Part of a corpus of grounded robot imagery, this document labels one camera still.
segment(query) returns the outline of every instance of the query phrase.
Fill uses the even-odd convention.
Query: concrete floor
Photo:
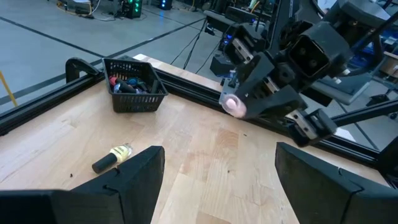
[[[103,8],[101,3],[94,16],[103,18]],[[163,11],[154,6],[143,6],[142,12],[146,18],[141,21],[118,19],[103,22],[64,13],[56,8],[55,0],[0,1],[0,70],[17,102],[23,104],[64,85],[65,79],[60,75],[65,72],[65,62],[71,57],[94,62],[101,57],[145,54],[172,63],[198,34],[203,24],[201,19],[205,18],[200,12],[183,9]],[[220,32],[215,36],[201,34],[186,68],[188,71],[220,80],[210,71],[211,57],[206,61],[220,36]],[[183,67],[192,44],[173,65]],[[205,61],[205,66],[198,71]],[[341,106],[334,101],[324,109],[329,116],[336,116],[363,108],[375,92],[384,93],[385,88],[378,83],[372,84],[352,105]],[[306,100],[310,105],[309,111],[321,107]],[[0,113],[12,107],[5,89],[0,88]],[[398,133],[398,123],[385,116],[343,128],[356,142],[378,149],[384,148]]]

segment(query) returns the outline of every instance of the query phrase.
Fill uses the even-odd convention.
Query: black cap
[[[94,163],[91,167],[93,168],[94,172],[99,174],[100,172],[104,171],[106,168],[115,164],[117,161],[118,158],[113,153],[109,153],[104,158]]]

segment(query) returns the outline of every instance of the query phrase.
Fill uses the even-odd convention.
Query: pink object
[[[228,94],[222,102],[223,109],[235,118],[243,118],[246,115],[246,105],[234,94]]]
[[[116,77],[111,77],[109,78],[109,83],[111,84],[111,86],[115,86],[116,85]]]

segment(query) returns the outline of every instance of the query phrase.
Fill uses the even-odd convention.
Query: plastic basket
[[[117,113],[156,111],[164,96],[168,95],[166,88],[150,63],[104,58],[103,65],[106,86],[112,96],[113,110]],[[147,84],[148,93],[113,93],[109,84],[110,77],[121,78],[124,81],[128,78],[138,77]],[[150,93],[154,80],[157,80],[159,84],[155,93]]]

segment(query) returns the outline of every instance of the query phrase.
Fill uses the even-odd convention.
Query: wooden tabletop
[[[145,55],[154,67],[219,84]],[[117,114],[105,82],[0,137],[0,189],[72,189],[97,176],[92,163],[125,142],[137,154],[165,148],[152,223],[298,223],[274,167],[291,139],[169,95],[155,113]],[[387,185],[379,172],[314,147],[302,150]]]

